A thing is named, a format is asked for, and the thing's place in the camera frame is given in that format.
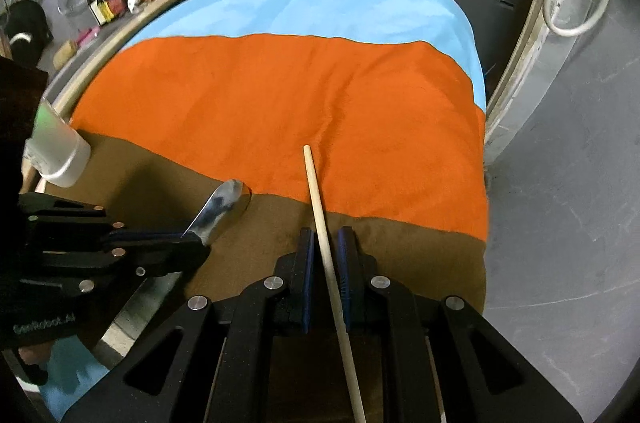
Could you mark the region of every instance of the brown cloth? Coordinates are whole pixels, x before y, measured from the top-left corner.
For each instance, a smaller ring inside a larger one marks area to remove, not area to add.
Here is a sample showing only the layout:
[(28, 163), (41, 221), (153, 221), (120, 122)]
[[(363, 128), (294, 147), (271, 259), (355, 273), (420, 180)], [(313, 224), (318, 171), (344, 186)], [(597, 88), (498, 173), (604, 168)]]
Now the brown cloth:
[[(80, 134), (92, 147), (87, 168), (73, 187), (60, 189), (49, 184), (47, 193), (103, 205), (112, 218), (131, 228), (184, 230), (220, 184), (134, 143), (86, 131)], [(326, 218), (334, 235), (341, 226), (352, 226), (363, 252), (378, 261), (380, 273), (404, 283), (415, 294), (434, 299), (456, 294), (482, 310), (484, 241), (456, 231), (378, 217), (328, 212)], [(238, 295), (245, 286), (271, 275), (279, 256), (295, 251), (304, 226), (314, 228), (309, 204), (254, 194), (241, 219), (213, 242), (209, 259), (179, 292), (180, 300), (193, 294), (214, 301)], [(162, 313), (170, 312), (167, 308)], [(97, 333), (101, 329), (104, 327), (97, 327)], [(367, 422), (381, 422), (380, 343), (364, 337), (351, 342)], [(335, 330), (330, 324), (309, 337), (275, 339), (268, 421), (352, 420)]]

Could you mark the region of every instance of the yellow label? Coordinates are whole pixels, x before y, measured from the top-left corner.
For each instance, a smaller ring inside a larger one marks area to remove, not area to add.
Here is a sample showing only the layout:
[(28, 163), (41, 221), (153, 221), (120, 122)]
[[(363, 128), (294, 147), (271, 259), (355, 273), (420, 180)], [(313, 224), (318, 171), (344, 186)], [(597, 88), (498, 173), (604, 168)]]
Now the yellow label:
[(98, 4), (98, 7), (100, 8), (102, 15), (104, 16), (107, 22), (111, 22), (115, 18), (115, 15), (113, 15), (113, 12), (111, 11), (111, 9), (109, 8), (109, 5), (106, 2), (101, 2), (100, 4)]
[(107, 22), (107, 20), (104, 18), (102, 10), (100, 9), (100, 5), (95, 0), (91, 3), (91, 11), (94, 12), (95, 18), (100, 26)]

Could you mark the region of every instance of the orange cloth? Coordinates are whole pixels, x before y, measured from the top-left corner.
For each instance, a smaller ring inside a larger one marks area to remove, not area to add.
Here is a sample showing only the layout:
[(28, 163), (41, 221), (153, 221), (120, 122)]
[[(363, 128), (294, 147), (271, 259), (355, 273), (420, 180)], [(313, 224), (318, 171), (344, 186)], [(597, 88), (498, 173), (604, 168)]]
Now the orange cloth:
[(426, 42), (147, 40), (104, 67), (73, 126), (303, 202), (308, 143), (327, 211), (486, 241), (484, 114), (462, 69)]

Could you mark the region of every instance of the fabric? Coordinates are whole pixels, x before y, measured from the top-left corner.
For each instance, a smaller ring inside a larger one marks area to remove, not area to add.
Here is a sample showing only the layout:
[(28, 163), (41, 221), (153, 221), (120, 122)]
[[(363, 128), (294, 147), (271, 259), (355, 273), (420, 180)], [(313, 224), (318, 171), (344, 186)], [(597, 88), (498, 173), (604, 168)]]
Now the fabric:
[(256, 33), (385, 45), (425, 41), (456, 61), (473, 83), (476, 105), (486, 107), (474, 34), (454, 0), (188, 0), (143, 28), (126, 48), (150, 38)]
[[(92, 157), (73, 187), (47, 192), (180, 230), (221, 181), (241, 179), (247, 211), (178, 296), (218, 300), (271, 275), (314, 226), (309, 143), (332, 234), (353, 226), (380, 273), (481, 310), (484, 101), (468, 21), (448, 0), (413, 0), (420, 20), (402, 0), (341, 1), (189, 0), (163, 15), (84, 93), (72, 124)], [(367, 421), (382, 421), (379, 342), (352, 345)], [(351, 420), (330, 324), (276, 339), (271, 363), (268, 421)]]
[(73, 403), (109, 372), (82, 345), (78, 337), (54, 343), (46, 368), (49, 379), (40, 387), (40, 394), (58, 421)]

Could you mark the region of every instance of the blue cloth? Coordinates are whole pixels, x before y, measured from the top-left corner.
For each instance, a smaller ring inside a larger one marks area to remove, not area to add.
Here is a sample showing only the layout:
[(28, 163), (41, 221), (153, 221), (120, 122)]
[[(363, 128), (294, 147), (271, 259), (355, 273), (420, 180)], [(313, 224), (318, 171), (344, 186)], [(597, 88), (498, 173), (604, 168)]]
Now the blue cloth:
[(454, 0), (187, 0), (125, 46), (156, 37), (240, 37), (255, 33), (341, 37), (368, 44), (425, 41), (462, 68), (486, 110), (474, 34)]
[(109, 372), (78, 337), (57, 340), (46, 368), (49, 380), (40, 387), (40, 394), (58, 421), (69, 407)]

